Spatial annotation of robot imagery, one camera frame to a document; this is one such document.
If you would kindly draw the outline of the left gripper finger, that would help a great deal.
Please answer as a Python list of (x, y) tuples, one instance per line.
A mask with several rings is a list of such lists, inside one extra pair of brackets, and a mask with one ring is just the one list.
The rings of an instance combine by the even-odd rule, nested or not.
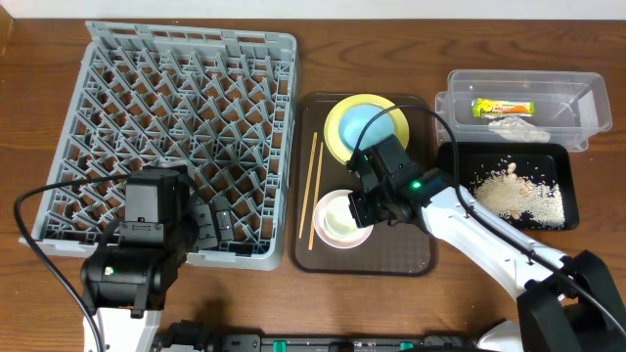
[(219, 242), (230, 242), (234, 239), (231, 219), (231, 207), (225, 197), (214, 197), (211, 200), (214, 215), (214, 227)]
[(213, 224), (213, 215), (208, 204), (196, 204), (193, 215), (198, 223), (199, 236), (196, 242), (198, 250), (216, 247), (216, 232)]

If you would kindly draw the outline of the pink white bowl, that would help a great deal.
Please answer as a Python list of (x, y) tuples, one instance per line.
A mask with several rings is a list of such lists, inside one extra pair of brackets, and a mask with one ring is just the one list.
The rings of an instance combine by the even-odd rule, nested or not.
[(364, 243), (374, 230), (371, 225), (358, 228), (349, 208), (352, 191), (336, 190), (324, 195), (313, 212), (314, 230), (326, 244), (349, 249)]

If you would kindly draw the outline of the light blue bowl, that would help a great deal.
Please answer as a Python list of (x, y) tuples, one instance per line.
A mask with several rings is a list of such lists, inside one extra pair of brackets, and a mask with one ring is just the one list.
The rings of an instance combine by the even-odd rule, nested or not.
[[(365, 125), (381, 108), (373, 105), (361, 105), (348, 109), (339, 121), (338, 134), (341, 142), (351, 152)], [(393, 120), (388, 114), (379, 117), (366, 131), (359, 147), (365, 149), (395, 132)]]

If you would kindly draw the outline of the rice food waste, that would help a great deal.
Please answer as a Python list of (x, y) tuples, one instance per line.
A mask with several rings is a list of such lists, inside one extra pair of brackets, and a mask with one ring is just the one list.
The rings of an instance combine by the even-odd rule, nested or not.
[(564, 206), (559, 185), (535, 181), (533, 176), (516, 173), (516, 164), (494, 170), (483, 179), (477, 179), (473, 197), (491, 212), (505, 220), (524, 217), (538, 225), (557, 229), (565, 223)]

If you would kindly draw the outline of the green snack wrapper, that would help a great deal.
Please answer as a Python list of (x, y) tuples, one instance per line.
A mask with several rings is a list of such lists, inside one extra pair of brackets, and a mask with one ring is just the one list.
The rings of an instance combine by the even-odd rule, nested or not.
[(472, 102), (473, 117), (499, 118), (509, 116), (533, 116), (536, 112), (534, 102), (513, 102), (477, 98)]

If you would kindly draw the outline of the white napkin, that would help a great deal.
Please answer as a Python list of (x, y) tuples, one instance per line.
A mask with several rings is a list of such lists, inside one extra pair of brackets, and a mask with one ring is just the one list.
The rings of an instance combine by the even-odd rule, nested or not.
[(518, 143), (548, 143), (551, 135), (519, 116), (509, 116), (488, 123), (488, 128), (508, 140)]

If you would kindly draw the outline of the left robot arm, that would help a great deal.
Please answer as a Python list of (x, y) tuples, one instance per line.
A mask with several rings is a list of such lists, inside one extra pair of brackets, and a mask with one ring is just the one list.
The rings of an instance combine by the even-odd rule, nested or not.
[(82, 265), (84, 348), (149, 351), (166, 293), (191, 253), (217, 246), (216, 215), (186, 164), (129, 175), (124, 214)]

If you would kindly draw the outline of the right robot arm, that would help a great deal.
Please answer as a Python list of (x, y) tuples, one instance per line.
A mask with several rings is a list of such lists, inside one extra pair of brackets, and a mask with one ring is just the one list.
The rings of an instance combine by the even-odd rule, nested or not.
[(390, 135), (355, 149), (346, 166), (361, 181), (349, 197), (360, 228), (413, 224), (448, 242), (516, 302), (518, 320), (498, 324), (478, 351), (622, 351), (625, 305), (605, 263), (534, 241), (480, 205), (457, 173), (423, 171)]

